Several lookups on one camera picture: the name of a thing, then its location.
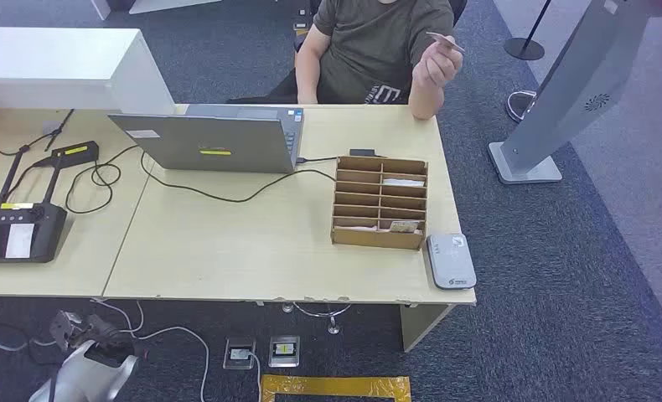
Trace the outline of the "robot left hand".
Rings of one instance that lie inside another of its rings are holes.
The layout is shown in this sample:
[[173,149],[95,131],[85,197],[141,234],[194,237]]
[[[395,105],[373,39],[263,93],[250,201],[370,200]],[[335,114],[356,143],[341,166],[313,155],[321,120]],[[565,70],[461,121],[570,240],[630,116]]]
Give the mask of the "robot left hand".
[[131,342],[127,332],[117,329],[113,324],[96,314],[81,317],[74,312],[58,311],[49,326],[50,334],[59,349],[69,354],[87,341],[104,347],[122,346]]

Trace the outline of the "person's left hand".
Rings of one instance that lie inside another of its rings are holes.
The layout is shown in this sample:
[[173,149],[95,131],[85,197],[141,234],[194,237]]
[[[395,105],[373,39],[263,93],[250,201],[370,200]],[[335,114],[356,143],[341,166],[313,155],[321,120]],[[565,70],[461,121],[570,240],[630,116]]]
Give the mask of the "person's left hand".
[[443,89],[463,67],[463,52],[451,36],[434,39],[412,71],[412,86]]

